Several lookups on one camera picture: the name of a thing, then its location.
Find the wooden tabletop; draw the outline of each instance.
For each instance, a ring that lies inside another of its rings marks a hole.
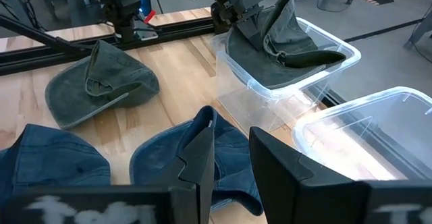
[[[160,25],[209,17],[207,8],[155,16]],[[104,24],[49,32],[66,40],[112,33]],[[132,153],[150,137],[192,119],[198,110],[211,105],[232,124],[237,125],[215,97],[215,55],[209,45],[212,34],[132,49],[127,53],[151,68],[157,75],[160,93],[148,103],[130,109],[109,109],[72,129],[92,144],[110,163],[112,183],[129,184]],[[11,51],[41,44],[18,36],[0,39],[0,51]],[[0,149],[11,146],[27,123],[58,128],[45,102],[49,80],[72,63],[0,77]],[[271,132],[293,146],[290,125]],[[350,137],[343,135],[344,141]],[[211,214],[210,223],[266,223],[265,216],[254,217],[233,203]]]

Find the green bucket hat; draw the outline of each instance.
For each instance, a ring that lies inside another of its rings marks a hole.
[[[227,54],[255,80],[268,89],[299,82],[346,56],[335,51],[319,51],[297,23],[294,0],[278,0],[274,7],[258,15],[263,50],[257,51],[237,29],[229,31]]]
[[[56,75],[45,100],[61,129],[109,107],[135,107],[159,92],[156,75],[122,50],[99,40],[89,57]]]

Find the gray floor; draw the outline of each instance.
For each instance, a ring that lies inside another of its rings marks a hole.
[[[165,13],[207,7],[212,0],[160,0]],[[345,8],[346,0],[331,0],[328,9]],[[275,0],[266,0],[271,5]],[[69,10],[65,0],[55,0],[59,22],[54,22],[42,0],[32,0],[41,24],[49,29],[71,26]],[[153,8],[160,13],[156,0]],[[372,5],[363,0],[342,12],[328,12],[317,9],[317,0],[296,0],[296,15],[320,26],[340,37],[350,38],[404,22],[422,18],[432,0],[395,0],[385,5]],[[413,26],[393,32],[366,38],[352,44],[362,53],[359,64],[343,73],[332,89],[346,100],[355,99],[393,86],[410,86],[432,96],[432,63],[422,58],[414,49],[407,51],[403,44],[408,40]],[[0,37],[13,33],[0,28]],[[429,38],[423,38],[419,49],[432,58]]]

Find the transparent storage container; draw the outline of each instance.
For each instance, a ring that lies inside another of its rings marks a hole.
[[[297,121],[298,150],[354,180],[432,178],[432,99],[395,87]]]
[[[343,40],[306,20],[297,18],[297,21],[319,49],[339,51],[346,56],[346,60],[298,83],[275,90],[259,84],[225,52],[227,34],[212,39],[211,44],[217,54],[217,98],[244,132],[249,132],[251,126],[271,132],[313,109],[329,90],[330,82],[337,80],[342,71],[361,58],[360,52]]]

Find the red part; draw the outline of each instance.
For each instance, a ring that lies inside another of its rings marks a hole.
[[[145,17],[144,19],[144,23],[148,24],[148,22],[150,22],[150,20],[156,15],[156,11],[155,10],[151,10],[150,13],[148,14],[147,17]]]

